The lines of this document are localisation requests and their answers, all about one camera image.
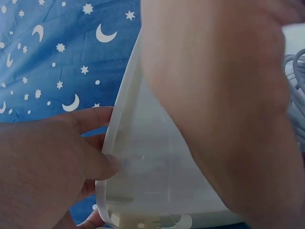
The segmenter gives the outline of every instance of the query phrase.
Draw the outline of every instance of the white star print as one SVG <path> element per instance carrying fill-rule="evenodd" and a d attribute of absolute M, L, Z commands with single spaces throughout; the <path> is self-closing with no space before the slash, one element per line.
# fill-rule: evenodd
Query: white star print
<path fill-rule="evenodd" d="M 35 98 L 36 99 L 39 99 L 41 97 L 41 90 L 36 90 L 36 93 L 35 93 Z"/>
<path fill-rule="evenodd" d="M 23 83 L 28 83 L 28 79 L 26 77 L 22 78 Z"/>
<path fill-rule="evenodd" d="M 23 47 L 23 53 L 27 53 L 28 52 L 28 47 L 27 46 L 24 46 Z"/>
<path fill-rule="evenodd" d="M 56 45 L 56 50 L 58 50 L 58 52 L 63 52 L 63 51 L 66 50 L 65 47 L 66 46 L 63 45 L 63 43 L 59 43 L 59 44 Z"/>
<path fill-rule="evenodd" d="M 93 12 L 93 6 L 91 5 L 91 3 L 90 4 L 87 4 L 86 3 L 86 5 L 84 5 L 83 7 L 82 7 L 82 11 L 85 13 L 85 14 L 91 14 L 92 12 Z"/>
<path fill-rule="evenodd" d="M 58 83 L 57 83 L 57 88 L 60 90 L 62 87 L 63 87 L 63 82 L 62 81 L 58 81 Z"/>
<path fill-rule="evenodd" d="M 24 12 L 23 10 L 21 10 L 21 11 L 19 11 L 19 14 L 18 14 L 18 15 L 19 15 L 20 17 L 23 17 L 24 14 L 25 14 L 25 12 Z"/>
<path fill-rule="evenodd" d="M 2 7 L 1 7 L 1 12 L 2 12 L 2 13 L 6 13 L 6 11 L 7 11 L 6 6 L 2 6 Z"/>
<path fill-rule="evenodd" d="M 131 21 L 133 18 L 135 18 L 134 12 L 131 12 L 130 10 L 125 15 L 127 16 L 126 19 L 130 19 Z"/>
<path fill-rule="evenodd" d="M 81 73 L 83 73 L 84 75 L 86 75 L 88 73 L 88 67 L 86 67 L 85 65 L 82 66 L 81 68 Z"/>
<path fill-rule="evenodd" d="M 46 3 L 45 0 L 39 0 L 38 2 L 39 2 L 39 5 L 40 5 L 40 6 L 43 6 L 44 3 Z"/>

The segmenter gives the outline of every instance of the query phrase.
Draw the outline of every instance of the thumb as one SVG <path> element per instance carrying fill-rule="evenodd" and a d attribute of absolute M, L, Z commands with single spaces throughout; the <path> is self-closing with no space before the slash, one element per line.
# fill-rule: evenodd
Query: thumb
<path fill-rule="evenodd" d="M 101 219 L 98 210 L 95 209 L 82 224 L 78 225 L 78 229 L 97 229 L 104 225 L 105 223 Z"/>
<path fill-rule="evenodd" d="M 114 176 L 120 169 L 120 163 L 112 155 L 104 155 L 86 141 L 82 141 L 84 153 L 84 174 L 86 179 L 107 180 Z"/>
<path fill-rule="evenodd" d="M 68 211 L 53 229 L 76 229 L 71 213 Z"/>

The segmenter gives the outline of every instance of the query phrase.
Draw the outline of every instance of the finger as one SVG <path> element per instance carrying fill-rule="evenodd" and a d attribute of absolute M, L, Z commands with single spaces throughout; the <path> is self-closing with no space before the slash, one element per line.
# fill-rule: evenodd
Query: finger
<path fill-rule="evenodd" d="M 96 150 L 102 150 L 106 134 L 85 137 L 85 141 Z"/>
<path fill-rule="evenodd" d="M 92 214 L 80 225 L 78 229 L 96 229 L 104 226 L 105 223 L 100 217 L 100 214 L 97 209 L 95 209 Z"/>
<path fill-rule="evenodd" d="M 50 119 L 60 120 L 71 124 L 80 134 L 107 126 L 113 107 L 96 107 L 81 111 L 60 114 Z"/>
<path fill-rule="evenodd" d="M 83 150 L 83 171 L 89 180 L 106 180 L 114 176 L 120 169 L 119 161 L 111 155 L 104 155 L 85 140 L 79 142 Z"/>
<path fill-rule="evenodd" d="M 77 229 L 71 213 L 68 211 L 53 229 Z"/>

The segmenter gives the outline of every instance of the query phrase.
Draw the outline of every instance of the blue fabric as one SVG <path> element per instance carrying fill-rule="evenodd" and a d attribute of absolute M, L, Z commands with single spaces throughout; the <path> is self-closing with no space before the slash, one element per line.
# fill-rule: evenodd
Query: blue fabric
<path fill-rule="evenodd" d="M 140 27 L 139 0 L 2 0 L 0 122 L 114 105 Z M 94 204 L 72 207 L 74 220 Z"/>

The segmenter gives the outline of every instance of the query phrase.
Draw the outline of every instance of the star pattern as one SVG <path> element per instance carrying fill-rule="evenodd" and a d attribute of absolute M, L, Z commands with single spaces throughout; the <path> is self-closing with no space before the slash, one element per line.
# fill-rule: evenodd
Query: star pattern
<path fill-rule="evenodd" d="M 93 6 L 91 5 L 91 3 L 90 4 L 87 4 L 86 3 L 86 5 L 84 5 L 83 7 L 82 7 L 82 11 L 85 13 L 85 14 L 91 14 L 92 12 L 93 12 Z"/>
<path fill-rule="evenodd" d="M 1 12 L 4 14 L 4 13 L 6 13 L 6 11 L 7 11 L 6 6 L 2 6 L 2 7 L 1 7 Z"/>
<path fill-rule="evenodd" d="M 101 19 L 97 2 L 0 0 L 0 24 L 5 25 L 0 29 L 0 108 L 4 100 L 7 106 L 0 122 L 53 116 L 77 100 L 77 110 L 114 104 L 126 67 L 122 58 L 129 57 L 141 27 L 140 11 L 133 0 L 116 1 L 115 11 L 107 9 L 113 4 L 103 4 Z M 100 23 L 103 42 L 95 32 Z M 110 42 L 116 32 L 119 39 Z M 74 94 L 79 98 L 73 102 Z M 97 208 L 95 202 L 86 206 L 81 215 Z"/>
<path fill-rule="evenodd" d="M 126 19 L 130 19 L 131 21 L 135 18 L 134 12 L 131 12 L 130 10 L 125 15 L 127 16 Z"/>
<path fill-rule="evenodd" d="M 63 88 L 63 82 L 59 80 L 59 82 L 57 83 L 57 88 L 60 90 L 61 88 Z"/>
<path fill-rule="evenodd" d="M 39 0 L 38 2 L 40 6 L 43 6 L 46 3 L 45 0 Z"/>
<path fill-rule="evenodd" d="M 27 52 L 28 52 L 28 47 L 27 47 L 27 46 L 24 46 L 22 52 L 23 52 L 23 53 L 27 53 Z"/>
<path fill-rule="evenodd" d="M 86 67 L 85 65 L 82 66 L 81 68 L 81 73 L 86 75 L 89 72 L 88 67 Z"/>
<path fill-rule="evenodd" d="M 25 15 L 25 12 L 23 10 L 19 11 L 19 14 L 18 14 L 20 17 L 24 17 Z"/>
<path fill-rule="evenodd" d="M 29 94 L 24 95 L 24 100 L 27 101 L 29 99 Z"/>
<path fill-rule="evenodd" d="M 35 93 L 35 98 L 36 99 L 39 99 L 41 97 L 41 90 L 36 90 L 36 93 Z"/>
<path fill-rule="evenodd" d="M 56 45 L 56 50 L 57 50 L 58 52 L 63 52 L 63 51 L 66 50 L 66 46 L 63 45 L 63 43 L 58 43 L 58 44 Z"/>
<path fill-rule="evenodd" d="M 23 83 L 28 83 L 28 79 L 26 77 L 22 78 Z"/>

